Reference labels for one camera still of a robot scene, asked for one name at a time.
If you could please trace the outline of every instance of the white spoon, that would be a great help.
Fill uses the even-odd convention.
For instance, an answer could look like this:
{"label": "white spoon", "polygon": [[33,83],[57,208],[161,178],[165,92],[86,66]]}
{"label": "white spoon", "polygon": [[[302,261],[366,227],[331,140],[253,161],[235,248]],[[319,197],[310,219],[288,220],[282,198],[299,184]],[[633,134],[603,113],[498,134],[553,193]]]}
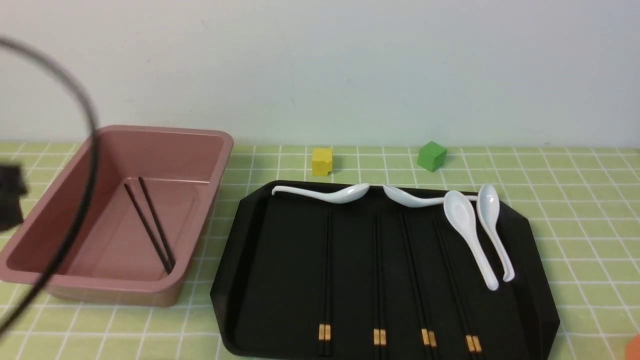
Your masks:
{"label": "white spoon", "polygon": [[492,291],[497,290],[498,279],[496,279],[493,269],[491,269],[491,265],[480,246],[476,233],[476,215],[471,202],[460,192],[448,192],[444,195],[444,213],[454,229],[467,242],[482,273],[486,287]]}
{"label": "white spoon", "polygon": [[278,185],[273,187],[271,194],[274,195],[276,192],[294,193],[297,195],[311,197],[313,199],[331,202],[333,204],[345,204],[347,202],[358,200],[359,198],[363,197],[364,194],[366,194],[369,190],[369,187],[369,184],[362,183],[349,186],[348,188],[344,188],[333,193],[321,193],[311,190],[294,188],[292,186]]}
{"label": "white spoon", "polygon": [[[443,197],[432,197],[430,199],[423,199],[421,197],[416,197],[411,195],[410,193],[400,190],[395,186],[391,186],[389,184],[385,184],[382,186],[382,190],[385,191],[387,197],[400,205],[404,205],[407,208],[423,208],[425,206],[432,205],[440,205],[444,203]],[[476,201],[478,199],[477,196],[467,195],[467,199]]]}
{"label": "white spoon", "polygon": [[504,269],[502,280],[509,282],[513,280],[516,273],[515,270],[513,270],[509,254],[504,250],[502,241],[500,241],[500,237],[498,236],[498,231],[495,228],[495,224],[498,222],[498,215],[500,214],[500,200],[498,199],[498,193],[492,185],[482,185],[478,193],[476,209],[480,224],[484,228],[484,231],[486,231],[489,239],[491,239],[495,251],[498,253],[498,257],[500,257],[500,261],[502,262],[502,268]]}

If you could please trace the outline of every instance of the black wire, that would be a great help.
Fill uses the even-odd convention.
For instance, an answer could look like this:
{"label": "black wire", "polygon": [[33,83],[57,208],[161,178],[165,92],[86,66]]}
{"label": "black wire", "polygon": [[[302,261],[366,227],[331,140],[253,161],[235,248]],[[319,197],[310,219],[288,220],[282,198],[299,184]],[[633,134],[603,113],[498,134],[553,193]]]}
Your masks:
{"label": "black wire", "polygon": [[0,325],[1,338],[7,332],[7,330],[10,329],[13,323],[15,323],[15,321],[20,318],[24,310],[26,310],[27,307],[31,305],[36,296],[38,296],[47,282],[49,282],[51,277],[58,271],[58,269],[60,269],[62,262],[73,246],[76,240],[76,236],[78,235],[80,228],[82,228],[84,218],[86,217],[93,197],[93,189],[95,188],[98,173],[98,157],[100,146],[98,135],[96,132],[97,120],[95,110],[93,109],[91,101],[89,100],[86,92],[82,89],[81,85],[74,79],[71,74],[69,74],[65,69],[58,65],[54,60],[48,58],[45,54],[42,54],[40,51],[33,49],[32,47],[23,44],[22,42],[0,36],[0,47],[4,47],[15,53],[18,53],[19,55],[25,56],[29,60],[34,61],[39,66],[48,70],[53,76],[60,80],[60,82],[76,98],[80,107],[82,107],[86,116],[86,121],[89,125],[89,130],[91,131],[92,141],[90,149],[91,163],[89,166],[89,176],[86,182],[86,187],[84,188],[84,194],[82,196],[82,199],[80,200],[80,205],[78,205],[76,215],[71,223],[71,226],[69,227],[69,230],[67,231],[67,235],[62,241],[58,252],[51,259],[51,262],[47,265],[45,270],[42,272],[42,275],[38,278],[31,290],[29,290],[29,293],[25,295],[20,304],[16,306],[13,312],[3,321],[2,325]]}

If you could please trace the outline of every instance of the chopsticks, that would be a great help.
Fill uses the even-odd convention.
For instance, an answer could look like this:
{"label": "chopsticks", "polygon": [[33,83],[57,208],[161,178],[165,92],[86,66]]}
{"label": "chopsticks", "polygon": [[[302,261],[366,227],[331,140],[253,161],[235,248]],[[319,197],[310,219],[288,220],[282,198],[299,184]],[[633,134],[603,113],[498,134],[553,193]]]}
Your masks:
{"label": "chopsticks", "polygon": [[472,359],[484,359],[485,356],[482,350],[482,346],[480,345],[480,339],[478,338],[476,329],[470,321],[467,312],[465,311],[465,307],[468,308],[468,303],[466,300],[464,300],[463,297],[460,296],[460,289],[458,288],[456,275],[453,272],[453,268],[449,260],[450,258],[449,254],[447,253],[447,247],[442,241],[440,224],[438,220],[435,220],[434,223],[436,231],[438,233],[438,247],[440,248],[442,258],[445,260],[445,264],[447,265],[447,272],[450,274],[449,284],[451,285],[451,290],[453,291],[454,298],[456,299],[456,307],[458,308],[458,313],[460,314],[462,329],[465,332],[465,342],[467,344],[468,351],[470,352]]}
{"label": "chopsticks", "polygon": [[142,177],[139,177],[138,181],[140,182],[140,186],[142,187],[142,192],[145,194],[145,198],[147,200],[147,204],[149,205],[149,210],[151,210],[151,216],[154,218],[154,222],[156,223],[156,227],[157,227],[158,233],[160,234],[160,239],[162,241],[162,244],[163,244],[163,247],[164,247],[164,251],[166,252],[166,257],[164,256],[164,253],[163,253],[162,249],[160,248],[160,244],[158,244],[158,241],[156,240],[156,236],[154,235],[153,231],[151,230],[151,227],[149,226],[149,223],[147,222],[147,219],[145,218],[144,214],[142,213],[142,209],[140,208],[140,205],[138,204],[138,201],[133,196],[133,192],[131,191],[131,187],[129,186],[129,184],[125,183],[124,184],[124,188],[127,190],[127,194],[129,194],[129,198],[131,199],[131,202],[133,203],[133,207],[136,208],[136,212],[138,213],[138,216],[140,217],[140,221],[142,221],[142,225],[145,227],[145,230],[147,231],[147,234],[149,235],[149,239],[151,240],[151,244],[154,246],[154,249],[156,250],[156,252],[158,254],[158,257],[160,258],[160,261],[162,261],[162,264],[164,266],[164,270],[166,271],[167,274],[170,274],[171,271],[173,270],[174,266],[175,266],[175,257],[173,256],[173,252],[171,251],[171,248],[169,247],[169,243],[167,242],[166,236],[164,235],[164,230],[162,228],[162,225],[160,224],[160,219],[158,218],[158,215],[156,213],[156,209],[155,209],[155,207],[153,205],[153,202],[151,202],[151,197],[149,196],[145,181],[142,179]]}
{"label": "chopsticks", "polygon": [[430,317],[430,312],[428,311],[429,306],[427,303],[427,309],[425,309],[424,305],[424,302],[427,301],[427,298],[422,296],[420,284],[418,283],[418,272],[416,269],[417,261],[415,259],[415,253],[411,245],[411,240],[409,239],[408,221],[406,219],[406,215],[402,210],[399,210],[399,216],[403,228],[402,239],[404,242],[404,252],[407,257],[407,263],[409,264],[409,276],[412,284],[413,299],[415,301],[415,307],[418,312],[418,320],[420,323],[420,336],[422,338],[422,344],[425,346],[424,356],[426,359],[429,359],[429,353],[431,353],[431,357],[433,359],[439,359],[440,354],[436,349],[438,343],[436,342],[435,332],[433,331],[433,329],[429,328],[429,324],[433,323]]}
{"label": "chopsticks", "polygon": [[373,218],[373,345],[374,359],[387,358],[387,326],[385,321],[385,280],[383,246],[380,240],[378,215]]}
{"label": "chopsticks", "polygon": [[331,299],[332,299],[332,266],[331,266],[331,242],[332,242],[332,216],[331,209],[326,212],[326,234],[323,250],[323,269],[321,276],[321,289],[323,290],[323,304],[321,319],[318,328],[318,355],[331,356]]}

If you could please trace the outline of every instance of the yellow block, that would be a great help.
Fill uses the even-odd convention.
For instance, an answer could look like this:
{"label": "yellow block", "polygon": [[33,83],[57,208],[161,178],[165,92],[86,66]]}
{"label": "yellow block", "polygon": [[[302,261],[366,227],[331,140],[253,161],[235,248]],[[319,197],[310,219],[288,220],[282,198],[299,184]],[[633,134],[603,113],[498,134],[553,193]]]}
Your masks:
{"label": "yellow block", "polygon": [[311,173],[314,176],[327,176],[333,171],[333,151],[327,147],[314,149],[311,156]]}

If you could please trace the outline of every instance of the pink container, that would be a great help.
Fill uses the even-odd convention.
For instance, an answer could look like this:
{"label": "pink container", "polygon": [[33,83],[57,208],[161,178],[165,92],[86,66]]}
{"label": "pink container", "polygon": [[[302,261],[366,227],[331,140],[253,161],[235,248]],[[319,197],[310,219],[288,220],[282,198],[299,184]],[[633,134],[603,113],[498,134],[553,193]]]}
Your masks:
{"label": "pink container", "polygon": [[[98,183],[71,253],[47,291],[61,299],[171,306],[176,303],[233,148],[221,131],[108,126],[100,131]],[[82,196],[85,142],[0,252],[0,279],[32,284],[62,242]],[[167,275],[124,184],[156,238],[142,177],[175,256]]]}

